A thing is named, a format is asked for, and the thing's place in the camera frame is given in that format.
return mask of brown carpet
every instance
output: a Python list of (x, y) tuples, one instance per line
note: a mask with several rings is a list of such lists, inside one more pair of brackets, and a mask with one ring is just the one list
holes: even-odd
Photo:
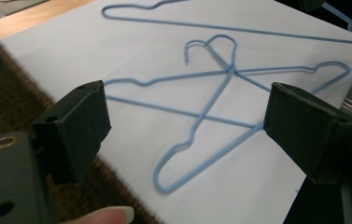
[[(31, 133), (33, 120), (52, 104), (0, 46), (0, 134)], [(79, 185), (55, 186), (50, 178), (48, 184), (59, 221), (110, 205), (129, 205), (135, 212), (133, 223), (158, 223), (98, 158)]]

